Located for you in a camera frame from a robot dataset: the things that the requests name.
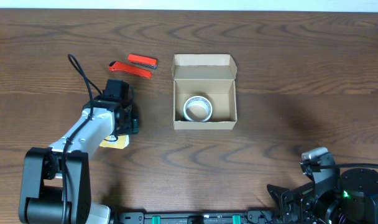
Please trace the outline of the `yellow sticky note pad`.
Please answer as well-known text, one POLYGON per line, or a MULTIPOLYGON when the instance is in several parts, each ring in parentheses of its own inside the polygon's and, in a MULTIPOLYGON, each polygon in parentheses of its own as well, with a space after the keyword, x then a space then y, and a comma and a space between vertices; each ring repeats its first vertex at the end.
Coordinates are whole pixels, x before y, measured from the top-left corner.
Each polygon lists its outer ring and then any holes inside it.
POLYGON ((99 146, 109 147, 113 149, 124 149, 128 145, 129 145, 129 135, 121 135, 121 136, 108 136, 101 142, 99 146))

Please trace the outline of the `white tape roll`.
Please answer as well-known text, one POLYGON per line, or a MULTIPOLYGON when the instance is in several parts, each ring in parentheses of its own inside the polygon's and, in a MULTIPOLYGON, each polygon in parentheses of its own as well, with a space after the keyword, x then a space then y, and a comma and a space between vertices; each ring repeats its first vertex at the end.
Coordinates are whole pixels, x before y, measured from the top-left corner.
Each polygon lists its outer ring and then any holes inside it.
POLYGON ((208 122, 213 114, 213 106, 204 96, 193 96, 183 105, 183 113, 186 112, 191 122, 208 122))

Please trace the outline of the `cardboard box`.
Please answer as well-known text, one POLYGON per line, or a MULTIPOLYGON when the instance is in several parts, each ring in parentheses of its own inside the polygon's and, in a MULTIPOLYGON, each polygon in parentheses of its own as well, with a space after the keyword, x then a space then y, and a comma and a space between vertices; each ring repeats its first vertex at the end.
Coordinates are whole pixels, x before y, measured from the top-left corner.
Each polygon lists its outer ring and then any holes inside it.
POLYGON ((237 65, 230 54, 175 54, 172 62, 175 130, 232 130, 237 123, 237 65), (208 122, 186 121, 183 105, 204 96, 213 106, 208 122))

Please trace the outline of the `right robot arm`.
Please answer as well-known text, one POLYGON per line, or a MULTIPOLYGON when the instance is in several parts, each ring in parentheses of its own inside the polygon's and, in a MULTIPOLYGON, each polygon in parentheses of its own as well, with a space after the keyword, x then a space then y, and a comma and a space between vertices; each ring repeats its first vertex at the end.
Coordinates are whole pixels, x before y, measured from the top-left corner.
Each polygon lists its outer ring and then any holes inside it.
POLYGON ((302 154, 309 183, 296 189, 267 185, 280 223, 378 223, 378 164, 337 164, 318 147, 302 154))

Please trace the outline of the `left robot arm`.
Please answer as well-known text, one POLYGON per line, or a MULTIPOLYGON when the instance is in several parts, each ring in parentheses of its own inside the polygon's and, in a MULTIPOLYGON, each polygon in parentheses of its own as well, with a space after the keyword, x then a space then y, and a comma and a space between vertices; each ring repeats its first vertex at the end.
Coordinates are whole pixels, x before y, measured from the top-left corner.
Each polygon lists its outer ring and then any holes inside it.
POLYGON ((118 222, 111 208, 91 200, 89 160, 99 147, 124 148, 138 133, 133 101, 128 83, 108 80, 64 136, 27 152, 18 209, 22 223, 118 222))

